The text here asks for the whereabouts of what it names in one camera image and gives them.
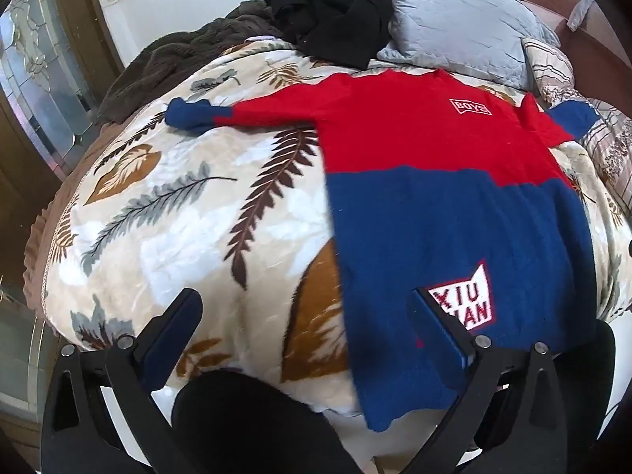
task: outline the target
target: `bedspread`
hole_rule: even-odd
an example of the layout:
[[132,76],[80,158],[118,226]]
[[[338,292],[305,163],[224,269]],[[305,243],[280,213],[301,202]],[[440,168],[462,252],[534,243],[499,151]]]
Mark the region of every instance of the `bedspread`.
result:
[[[224,126],[193,136],[165,125],[164,111],[178,96],[231,105],[333,72],[386,68],[428,71],[378,61],[356,71],[278,39],[255,41],[152,102],[84,175],[61,215],[42,285],[47,318],[70,341],[106,348],[137,335],[191,287],[202,296],[203,317],[170,386],[232,368],[314,408],[357,411],[317,134]],[[511,103],[523,97],[457,78]],[[385,102],[395,98],[384,94]],[[594,203],[586,209],[598,314],[612,318],[632,291],[630,228],[580,145],[552,153]]]

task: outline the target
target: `gray leaf print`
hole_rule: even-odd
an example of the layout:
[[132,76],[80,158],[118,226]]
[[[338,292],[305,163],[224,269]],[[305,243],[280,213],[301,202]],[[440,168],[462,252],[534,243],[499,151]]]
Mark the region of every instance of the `gray leaf print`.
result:
[[267,53],[267,52],[275,52],[276,50],[296,50],[296,47],[292,43],[271,43],[266,44],[264,46],[258,48],[248,49],[244,52],[243,56],[256,55],[257,53]]
[[96,295],[92,317],[70,311],[75,335],[82,344],[93,350],[105,350],[111,348],[122,335],[134,336],[134,326],[130,320],[123,321],[118,318],[105,319],[105,311]]
[[[605,308],[601,311],[599,315],[599,319],[606,319],[611,314],[612,310],[620,305],[619,299],[621,297],[621,278],[619,276],[619,269],[621,267],[621,255],[616,255],[610,264],[610,273],[608,274],[608,282],[607,286],[612,286],[612,291],[610,293],[610,297],[608,297],[608,302],[606,303]],[[614,316],[617,316],[617,313],[621,311],[624,312],[623,309],[615,310]]]
[[125,235],[134,225],[136,228],[153,225],[163,214],[179,210],[186,202],[194,203],[209,180],[231,180],[225,176],[210,176],[211,168],[202,162],[198,174],[189,171],[175,182],[155,186],[150,194],[129,200],[121,213],[103,228],[90,250],[81,258],[81,267],[90,276],[92,268],[103,253],[103,249],[115,238]]
[[239,80],[237,80],[236,76],[237,76],[237,72],[235,71],[235,69],[229,69],[228,71],[224,71],[217,78],[203,78],[201,80],[196,80],[195,82],[191,84],[191,90],[193,91],[193,94],[191,94],[186,100],[190,102],[192,100],[200,98],[201,96],[204,96],[204,94],[209,92],[211,89],[214,89],[215,87],[218,87],[219,85],[222,85],[222,83],[229,80],[230,78],[235,80],[237,82],[237,85],[241,85],[241,83],[239,83]]

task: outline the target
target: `brown fleece blanket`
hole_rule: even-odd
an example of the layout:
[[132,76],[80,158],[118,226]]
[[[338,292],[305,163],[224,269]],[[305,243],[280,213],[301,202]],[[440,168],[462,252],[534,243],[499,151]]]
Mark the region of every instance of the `brown fleece blanket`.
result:
[[263,0],[242,2],[195,32],[174,32],[156,39],[131,62],[108,89],[98,125],[122,123],[132,113],[171,91],[198,69],[248,37],[281,32],[272,25]]

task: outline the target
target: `brown leaf print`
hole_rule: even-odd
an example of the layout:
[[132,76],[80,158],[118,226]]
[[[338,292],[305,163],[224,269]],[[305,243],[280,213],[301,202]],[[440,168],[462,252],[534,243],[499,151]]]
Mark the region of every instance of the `brown leaf print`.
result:
[[597,169],[596,169],[597,170],[597,176],[599,177],[599,180],[601,180],[604,183],[604,185],[607,185],[607,184],[611,183],[612,182],[612,178],[611,178],[609,172],[606,169],[602,168],[601,166],[596,166],[596,167],[597,167]]
[[564,171],[564,175],[566,175],[566,178],[568,178],[568,181],[571,184],[571,187],[573,188],[577,196],[579,196],[579,199],[581,200],[582,204],[586,206],[587,204],[586,200],[592,201],[593,203],[596,204],[596,201],[592,197],[587,196],[586,193],[581,188],[581,184],[579,183],[579,178],[577,177],[577,174],[573,170],[567,171],[566,169],[564,169],[563,171]]
[[322,68],[323,66],[335,66],[333,62],[329,62],[328,60],[323,60],[321,58],[316,58],[314,56],[311,56],[310,60],[313,62],[310,69]]
[[61,218],[59,218],[59,224],[57,225],[55,236],[51,244],[51,264],[59,263],[62,258],[66,257],[68,248],[73,245],[73,241],[75,237],[77,237],[77,234],[73,233],[70,228],[70,212],[77,204],[78,198],[79,194],[76,193],[70,200],[64,213],[61,214]]
[[281,381],[316,378],[348,369],[340,277],[330,239],[309,264],[292,302],[283,344]]
[[207,339],[196,342],[190,348],[186,350],[188,354],[200,354],[204,351],[208,351],[210,348],[217,346],[222,339]]
[[478,88],[488,93],[492,93],[494,96],[497,96],[498,98],[506,101],[507,103],[509,103],[510,105],[513,105],[514,107],[516,106],[516,102],[511,98],[511,96],[508,96],[502,91],[497,91],[493,87],[489,87],[489,85],[479,85]]
[[151,118],[149,122],[145,126],[143,126],[143,128],[138,130],[134,135],[132,135],[132,137],[127,139],[121,145],[117,146],[114,150],[112,150],[110,153],[104,156],[94,168],[93,173],[97,174],[97,171],[101,169],[103,166],[105,166],[111,159],[115,158],[117,154],[125,151],[129,146],[139,141],[141,137],[143,137],[144,135],[147,135],[147,133],[149,133],[150,130],[153,130],[154,128],[156,128],[157,124],[162,123],[164,121],[165,112],[166,111],[156,113],[156,115],[154,115],[153,118]]
[[241,50],[242,48],[245,48],[249,44],[252,44],[252,43],[241,43],[241,44],[238,44],[238,45],[235,45],[235,46],[231,46],[230,48],[225,49],[220,56],[224,56],[224,55],[228,55],[230,53],[238,52],[239,50]]
[[222,339],[206,339],[193,344],[182,354],[182,357],[180,357],[176,365],[176,374],[180,378],[183,378],[186,376],[189,365],[192,365],[193,367],[189,378],[196,378],[201,374],[201,369],[216,367],[224,360],[230,358],[231,355],[225,353],[211,353],[198,358],[198,355],[206,353],[209,349],[217,346],[221,341]]
[[266,64],[270,69],[259,75],[257,83],[268,82],[275,89],[280,89],[301,81],[301,75],[298,74],[298,64],[285,64],[281,68],[275,68],[269,62]]
[[313,147],[318,146],[314,130],[283,130],[274,138],[274,154],[270,161],[263,165],[257,180],[250,186],[252,192],[240,209],[239,221],[230,231],[234,235],[228,242],[230,249],[224,257],[224,260],[233,257],[231,274],[243,289],[246,289],[248,278],[243,253],[250,251],[249,242],[254,240],[253,232],[257,227],[257,221],[263,217],[265,209],[274,208],[273,194],[283,197],[280,186],[294,187],[290,175],[303,175],[298,164],[313,165],[308,156],[316,155]]
[[617,205],[614,201],[612,201],[608,196],[608,207],[610,209],[610,214],[612,215],[612,220],[614,221],[615,228],[620,228],[623,225],[623,212],[621,212],[621,207]]
[[134,146],[125,153],[97,182],[94,192],[85,202],[86,205],[122,193],[134,182],[138,182],[149,175],[158,164],[162,153],[150,151],[148,144]]
[[215,367],[230,357],[230,354],[224,353],[207,354],[198,360],[197,367],[200,369],[204,367]]

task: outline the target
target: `fern leaf print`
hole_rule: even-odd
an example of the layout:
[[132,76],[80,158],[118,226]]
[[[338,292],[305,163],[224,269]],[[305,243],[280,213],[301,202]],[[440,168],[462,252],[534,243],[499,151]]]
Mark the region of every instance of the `fern leaf print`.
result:
[[114,150],[104,156],[100,162],[97,164],[97,167],[94,168],[93,174],[97,174],[97,171],[105,166],[110,160],[115,158],[116,155],[122,153],[127,148],[129,148],[132,144],[139,141],[143,136],[147,135],[150,130],[156,128],[156,125],[162,123],[164,121],[164,115],[166,111],[158,112],[149,120],[149,122],[143,126],[140,130],[138,130],[132,137],[127,139],[123,144],[117,146]]
[[202,162],[197,174],[190,171],[175,182],[154,186],[150,194],[129,200],[127,206],[99,232],[92,247],[81,257],[81,268],[86,276],[92,273],[103,249],[115,238],[125,235],[133,226],[138,228],[156,224],[163,215],[179,210],[185,203],[194,203],[210,180],[236,181],[235,178],[211,176],[211,168]]
[[266,62],[268,67],[267,71],[262,72],[257,78],[257,83],[268,82],[275,89],[280,89],[286,85],[292,85],[299,83],[302,78],[298,72],[298,64],[285,64],[280,68],[275,68],[269,62]]
[[64,210],[64,213],[61,214],[61,218],[59,219],[59,224],[57,230],[55,231],[55,235],[53,235],[53,242],[51,244],[51,263],[59,263],[62,258],[66,258],[68,248],[73,245],[73,241],[75,240],[75,237],[77,237],[77,234],[72,232],[72,228],[70,226],[70,212],[77,203],[78,198],[79,194],[75,193]]
[[270,161],[263,165],[257,180],[250,186],[252,192],[241,207],[239,221],[230,233],[229,250],[224,257],[232,257],[231,274],[243,288],[247,287],[247,271],[244,252],[250,251],[249,243],[254,240],[253,232],[257,222],[263,217],[265,209],[274,208],[273,194],[283,197],[281,186],[294,187],[291,175],[302,176],[298,164],[312,166],[309,156],[315,156],[313,147],[318,146],[317,134],[314,130],[283,130],[274,136],[276,142],[274,154]]

